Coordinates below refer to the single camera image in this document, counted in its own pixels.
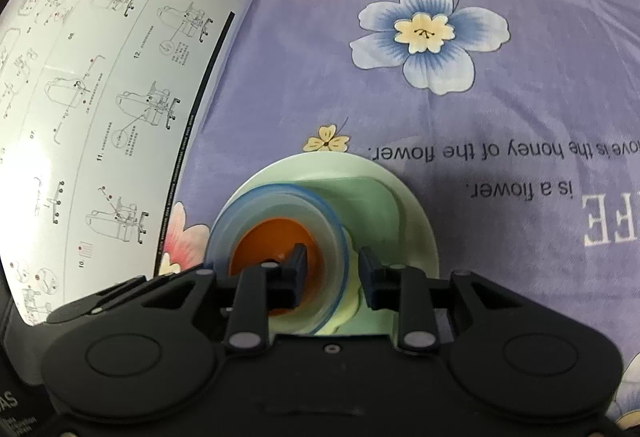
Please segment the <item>red orange small bowl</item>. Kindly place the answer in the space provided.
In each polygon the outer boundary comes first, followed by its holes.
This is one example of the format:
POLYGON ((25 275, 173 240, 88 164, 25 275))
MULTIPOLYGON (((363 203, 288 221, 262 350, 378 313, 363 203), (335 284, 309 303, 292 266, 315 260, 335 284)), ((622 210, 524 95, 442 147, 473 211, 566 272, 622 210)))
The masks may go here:
POLYGON ((238 275, 245 268, 263 261, 284 264, 296 244, 304 244, 307 249, 307 274, 300 304, 306 306, 318 293, 323 259, 317 242, 303 225, 293 219, 266 219, 248 230, 233 249, 228 275, 238 275))

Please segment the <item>purple floral tablecloth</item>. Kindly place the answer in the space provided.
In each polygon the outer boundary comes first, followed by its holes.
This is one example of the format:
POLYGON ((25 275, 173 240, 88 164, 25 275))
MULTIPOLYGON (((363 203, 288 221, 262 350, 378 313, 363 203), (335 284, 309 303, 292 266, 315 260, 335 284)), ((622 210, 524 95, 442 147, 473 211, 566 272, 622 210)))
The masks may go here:
POLYGON ((639 431, 639 1, 254 0, 194 142, 161 272, 204 258, 263 167, 347 153, 399 177, 439 269, 614 339, 639 431))

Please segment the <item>green square plate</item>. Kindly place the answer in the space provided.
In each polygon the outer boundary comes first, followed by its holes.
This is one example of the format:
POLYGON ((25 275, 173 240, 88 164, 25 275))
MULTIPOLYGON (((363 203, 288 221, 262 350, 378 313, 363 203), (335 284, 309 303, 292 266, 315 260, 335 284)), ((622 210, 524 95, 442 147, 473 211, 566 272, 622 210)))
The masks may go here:
POLYGON ((335 313, 318 335, 388 334, 394 314, 367 306, 358 277, 358 251, 373 249, 389 261, 400 249, 400 212, 393 193, 370 177, 304 180, 302 186, 320 195, 341 221, 349 249, 346 287, 335 313))

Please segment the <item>white round plate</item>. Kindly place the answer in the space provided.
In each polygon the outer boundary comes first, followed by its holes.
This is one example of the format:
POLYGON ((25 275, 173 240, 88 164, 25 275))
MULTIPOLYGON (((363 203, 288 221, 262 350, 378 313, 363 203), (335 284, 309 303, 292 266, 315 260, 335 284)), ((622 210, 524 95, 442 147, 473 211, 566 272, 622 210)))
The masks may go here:
POLYGON ((435 238, 418 199, 398 177, 372 160, 347 154, 317 152, 278 160, 258 171, 237 189, 218 215, 209 237, 205 262, 221 278, 235 245, 257 223, 290 218, 301 225, 320 247, 323 275, 314 299, 306 306, 271 313, 274 334, 318 335, 341 301, 348 278, 349 249, 333 209, 323 198, 302 186, 304 180, 370 177, 393 193, 400 212, 400 249, 384 265, 422 269, 430 278, 439 274, 435 238))

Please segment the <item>white instruction sheet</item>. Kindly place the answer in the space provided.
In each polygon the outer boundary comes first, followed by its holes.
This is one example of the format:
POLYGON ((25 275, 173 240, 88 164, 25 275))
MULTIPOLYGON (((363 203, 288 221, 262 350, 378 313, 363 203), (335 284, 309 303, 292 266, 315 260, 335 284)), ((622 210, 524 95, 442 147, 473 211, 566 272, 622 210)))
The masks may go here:
POLYGON ((30 325, 152 275, 194 134, 252 0, 10 0, 1 261, 30 325))

